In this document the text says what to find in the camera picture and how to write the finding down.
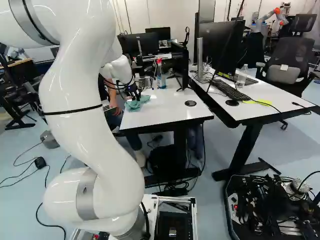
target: teal cloth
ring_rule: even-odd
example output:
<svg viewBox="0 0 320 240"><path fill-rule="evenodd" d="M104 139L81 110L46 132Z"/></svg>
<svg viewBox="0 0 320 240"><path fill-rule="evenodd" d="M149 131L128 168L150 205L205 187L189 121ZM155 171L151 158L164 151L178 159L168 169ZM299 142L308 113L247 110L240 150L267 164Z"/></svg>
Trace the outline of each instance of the teal cloth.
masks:
<svg viewBox="0 0 320 240"><path fill-rule="evenodd" d="M150 101L150 95L141 95L140 101L132 100L132 101L126 101L124 103L125 108L129 112L138 112L140 111L143 104L146 104Z"/></svg>

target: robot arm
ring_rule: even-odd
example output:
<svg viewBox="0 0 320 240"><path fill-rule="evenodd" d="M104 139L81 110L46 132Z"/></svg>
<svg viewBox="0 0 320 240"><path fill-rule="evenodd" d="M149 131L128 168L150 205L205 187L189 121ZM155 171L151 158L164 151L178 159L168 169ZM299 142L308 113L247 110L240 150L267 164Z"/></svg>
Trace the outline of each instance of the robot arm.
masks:
<svg viewBox="0 0 320 240"><path fill-rule="evenodd" d="M137 99L139 101L141 92L136 85L129 61L127 57L122 54L122 48L117 36L115 37L112 47L107 53L104 62L106 64L101 67L100 74L105 79L118 79L121 84L119 84L119 81L116 83L112 82L114 87L117 87L118 89L127 88L132 99Z"/></svg>
<svg viewBox="0 0 320 240"><path fill-rule="evenodd" d="M0 42L20 48L43 46L42 38L37 42L37 35L23 28L35 16L37 20L28 23L38 31L41 23L60 42L40 83L40 102L60 146L89 166L58 175L46 189L43 206L57 222L123 238L141 215L144 177L111 133L99 97L98 74L116 34L112 5L108 0L32 2L24 6L18 0L0 1L0 21L6 22L0 25L5 33ZM34 14L14 18L17 5L20 16L26 8Z"/></svg>
<svg viewBox="0 0 320 240"><path fill-rule="evenodd" d="M253 32L260 33L263 22L271 18L274 14L276 14L276 18L281 21L280 25L287 25L289 23L286 17L281 13L280 8L276 7L274 10L270 11L256 21L256 28L253 30Z"/></svg>

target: black keyboard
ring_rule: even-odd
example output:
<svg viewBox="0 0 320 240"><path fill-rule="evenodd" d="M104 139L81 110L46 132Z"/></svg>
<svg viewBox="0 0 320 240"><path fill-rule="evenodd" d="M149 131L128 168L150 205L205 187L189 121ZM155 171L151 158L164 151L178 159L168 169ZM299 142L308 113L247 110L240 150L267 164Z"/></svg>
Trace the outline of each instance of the black keyboard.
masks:
<svg viewBox="0 0 320 240"><path fill-rule="evenodd" d="M220 79L213 79L212 85L219 89L221 92L223 92L225 95L227 95L232 100L236 101L249 101L251 100L250 97L243 94L242 92L239 92L238 90L234 89L232 86L226 84L224 81Z"/></svg>
<svg viewBox="0 0 320 240"><path fill-rule="evenodd" d="M222 78L224 78L224 79L227 79L227 80L229 80L229 81L231 81L231 82L234 82L234 83L236 83L237 82L237 80L238 80L238 77L239 77L239 75L234 75L234 76L224 76L224 75L219 75L220 77L222 77ZM246 80L245 80L245 86L248 86L248 85L252 85L252 84L257 84L258 83L258 81L257 80L254 80L254 79L251 79L251 78L246 78Z"/></svg>

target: light blue floor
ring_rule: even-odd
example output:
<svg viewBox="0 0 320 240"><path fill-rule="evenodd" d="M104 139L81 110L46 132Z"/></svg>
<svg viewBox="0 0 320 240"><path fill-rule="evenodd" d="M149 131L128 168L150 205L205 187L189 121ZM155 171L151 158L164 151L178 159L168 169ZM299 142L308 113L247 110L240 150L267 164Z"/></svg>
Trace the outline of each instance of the light blue floor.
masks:
<svg viewBox="0 0 320 240"><path fill-rule="evenodd" d="M320 84L311 83L303 97L320 105ZM13 167L14 159L25 149L38 143L40 134L47 129L46 124L38 117L36 127L5 131L0 135L0 179L17 175L26 166ZM276 166L283 176L304 178L310 172L320 170L320 116L302 115L288 119L286 131L280 129L280 123L265 125L257 140L248 162L256 162L258 157ZM199 177L195 188L189 194L196 197L198 204L198 234L199 240L230 239L226 227L225 210L222 204L221 182L214 182L211 172L228 167L241 135L243 126L236 129L227 128L218 118L204 124L207 165ZM165 134L162 144L172 142L172 134ZM151 135L141 136L146 143ZM128 149L125 138L118 139ZM46 149L38 146L25 154L20 160L29 160L33 156L43 156L51 166L48 181L60 171L67 152L61 148ZM76 159L69 159L65 168L82 166ZM42 169L22 182L0 188L0 239L24 240L62 240L63 232L58 228L48 228L39 225L35 212L42 201L45 192L44 180L47 171ZM309 183L314 192L320 191L320 175L314 175ZM157 189L147 189L146 193L156 192ZM44 211L39 218L47 224L55 224ZM72 226L63 225L67 230L67 239L72 234Z"/></svg>

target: black desk leg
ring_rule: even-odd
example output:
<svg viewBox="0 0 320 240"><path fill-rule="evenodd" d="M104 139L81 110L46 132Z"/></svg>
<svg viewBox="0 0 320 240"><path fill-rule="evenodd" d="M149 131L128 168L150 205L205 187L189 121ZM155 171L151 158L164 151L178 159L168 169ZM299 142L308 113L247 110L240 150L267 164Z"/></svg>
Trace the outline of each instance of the black desk leg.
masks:
<svg viewBox="0 0 320 240"><path fill-rule="evenodd" d="M228 180L234 174L252 174L267 170L269 168L269 166L264 162L246 164L246 161L255 146L256 140L259 137L262 127L262 124L254 124L246 127L235 150L229 168L212 173L212 177L215 181Z"/></svg>
<svg viewBox="0 0 320 240"><path fill-rule="evenodd" d="M20 109L19 109L19 112L17 113L14 106L10 105L3 96L0 96L0 104L8 112L8 114L10 114L10 116L13 118L13 120L6 125L5 130L24 129L24 128L31 128L35 126L34 123L24 123L21 119L23 115L18 114L21 112Z"/></svg>
<svg viewBox="0 0 320 240"><path fill-rule="evenodd" d="M186 150L187 150L187 129L185 128L177 128L173 132L173 138L174 138L174 146L175 146L175 159L178 163L178 165L181 168L185 168L187 163L187 156L186 156Z"/></svg>
<svg viewBox="0 0 320 240"><path fill-rule="evenodd" d="M174 178L170 179L158 179L155 175L149 175L144 177L144 184L146 188L156 186L157 184L167 183L170 181L183 180L189 178L195 178L200 176L201 172L198 167L186 168L187 163L187 128L178 127L173 132L174 146L175 146L175 166L182 170L177 172Z"/></svg>

